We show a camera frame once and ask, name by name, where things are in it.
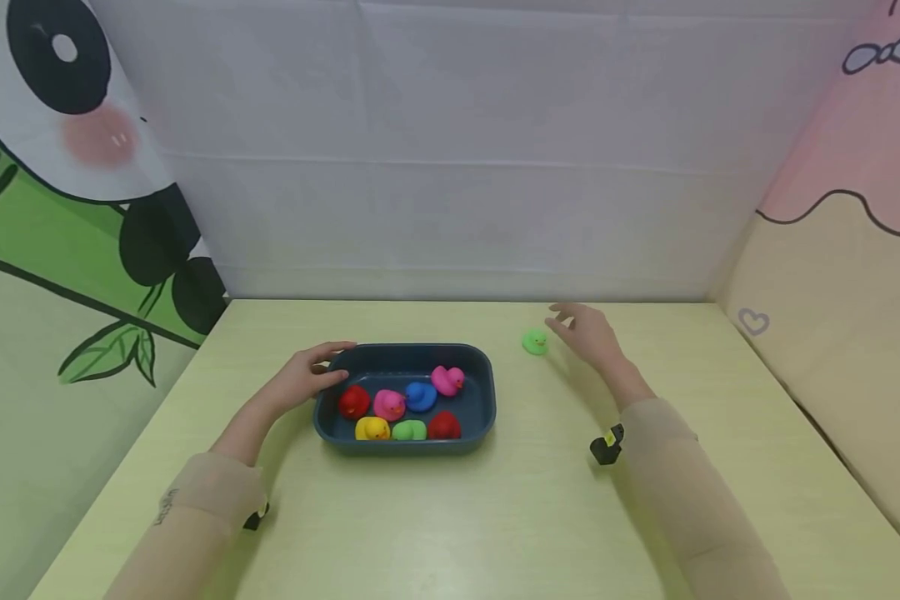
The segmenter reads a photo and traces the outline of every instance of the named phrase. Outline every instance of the tabletop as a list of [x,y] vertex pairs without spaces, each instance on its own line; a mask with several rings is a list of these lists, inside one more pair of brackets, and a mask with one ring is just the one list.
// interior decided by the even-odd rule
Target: tabletop
[[[598,306],[697,431],[793,598],[900,600],[899,536],[719,308]],[[232,302],[32,598],[100,598],[187,458],[294,350],[328,339],[481,348],[494,429],[462,457],[345,458],[310,407],[291,412],[260,460],[272,512],[241,532],[206,598],[689,598],[626,461],[589,455],[617,422],[599,378],[558,340],[543,357],[521,349],[546,315],[528,303]]]

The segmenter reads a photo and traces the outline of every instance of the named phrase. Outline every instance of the white fabric wall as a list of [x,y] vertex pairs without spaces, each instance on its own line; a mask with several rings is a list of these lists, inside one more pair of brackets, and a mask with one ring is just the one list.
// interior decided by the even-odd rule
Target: white fabric wall
[[872,0],[91,0],[230,294],[701,298]]

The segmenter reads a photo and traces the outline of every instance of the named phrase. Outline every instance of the arm sleeve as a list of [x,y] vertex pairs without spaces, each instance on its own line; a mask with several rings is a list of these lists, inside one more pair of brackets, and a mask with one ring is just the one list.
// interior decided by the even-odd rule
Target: arm sleeve
[[621,422],[636,491],[696,598],[789,599],[773,557],[678,412],[666,400],[642,400]]
[[231,539],[266,501],[257,469],[210,452],[193,456],[104,598],[199,598]]

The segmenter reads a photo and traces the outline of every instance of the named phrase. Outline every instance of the hand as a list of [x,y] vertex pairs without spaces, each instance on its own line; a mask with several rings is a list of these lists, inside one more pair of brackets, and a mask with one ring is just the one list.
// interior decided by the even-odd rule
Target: hand
[[355,342],[324,342],[300,350],[254,394],[252,402],[265,403],[279,415],[297,408],[309,398],[349,377],[345,371],[328,371],[323,363],[333,360],[342,350],[355,346]]
[[[553,304],[550,310],[557,311],[556,318],[547,318],[547,327],[591,367],[603,373],[613,363],[624,358],[624,352],[617,342],[617,334],[607,322],[607,317],[596,308],[575,302]],[[570,318],[569,326],[563,322]]]
[[[558,303],[550,310],[556,310],[556,318],[547,318],[547,327],[553,330],[574,354],[596,368],[610,393],[622,411],[640,400],[655,398],[656,394],[647,385],[640,371],[624,356],[617,342],[617,334],[607,322],[607,317],[595,308],[583,304]],[[569,326],[563,322],[570,318]]]

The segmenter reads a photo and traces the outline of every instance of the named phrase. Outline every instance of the pink rubber duck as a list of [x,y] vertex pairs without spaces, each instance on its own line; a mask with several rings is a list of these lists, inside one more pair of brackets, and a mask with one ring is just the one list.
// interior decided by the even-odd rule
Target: pink rubber duck
[[456,367],[437,367],[430,373],[430,381],[443,396],[452,398],[463,387],[463,371]]
[[406,398],[393,390],[380,390],[373,397],[373,414],[387,421],[397,421],[407,410]]

